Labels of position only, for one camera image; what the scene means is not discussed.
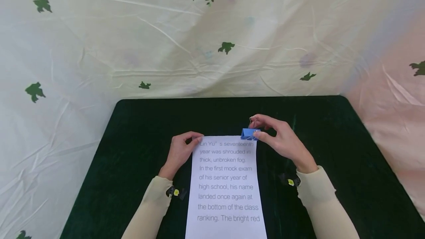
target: white paper strip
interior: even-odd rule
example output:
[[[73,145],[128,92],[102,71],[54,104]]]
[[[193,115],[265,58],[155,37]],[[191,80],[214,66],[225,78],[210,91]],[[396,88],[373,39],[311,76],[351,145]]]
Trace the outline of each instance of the white paper strip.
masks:
[[[267,238],[257,142],[205,136],[193,152],[186,239]]]

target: wrist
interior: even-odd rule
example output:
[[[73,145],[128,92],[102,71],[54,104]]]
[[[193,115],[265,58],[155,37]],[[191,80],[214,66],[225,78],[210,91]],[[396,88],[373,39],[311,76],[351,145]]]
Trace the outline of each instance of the wrist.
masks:
[[[319,169],[313,156],[308,151],[303,157],[293,159],[293,162],[297,167],[297,171],[303,174],[310,174]]]
[[[160,169],[158,176],[162,178],[167,178],[168,180],[172,181],[174,178],[174,175],[177,173],[176,168],[174,166],[170,166],[169,164],[165,163],[164,166]]]

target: black table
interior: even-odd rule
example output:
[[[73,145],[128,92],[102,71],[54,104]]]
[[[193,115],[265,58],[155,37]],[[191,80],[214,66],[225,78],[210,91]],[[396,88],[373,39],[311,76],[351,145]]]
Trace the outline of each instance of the black table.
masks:
[[[349,102],[341,96],[121,100],[62,232],[61,239],[119,239],[171,137],[190,130],[240,135],[262,113],[287,121],[322,165],[360,238],[425,238],[425,224]],[[258,181],[269,239],[315,238],[297,191],[278,174],[293,163],[258,143]],[[191,159],[174,179],[190,187]],[[188,199],[173,199],[157,238],[183,239]]]

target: beige sleeve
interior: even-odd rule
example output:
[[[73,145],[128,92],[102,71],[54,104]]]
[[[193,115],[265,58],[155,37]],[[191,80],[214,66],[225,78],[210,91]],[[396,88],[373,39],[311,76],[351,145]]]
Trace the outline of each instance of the beige sleeve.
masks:
[[[298,197],[310,215],[317,239],[358,239],[356,228],[335,195],[325,170],[311,174],[297,172],[301,180]]]
[[[121,239],[155,239],[171,198],[165,192],[173,182],[156,176],[146,189],[142,203],[128,224]]]

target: white fabric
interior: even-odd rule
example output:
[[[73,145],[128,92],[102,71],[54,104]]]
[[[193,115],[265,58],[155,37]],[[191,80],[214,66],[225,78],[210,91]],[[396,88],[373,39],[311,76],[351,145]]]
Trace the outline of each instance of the white fabric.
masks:
[[[343,93],[425,214],[424,120],[389,118],[424,116],[425,0],[33,1],[0,0],[0,239],[59,238],[121,98]]]

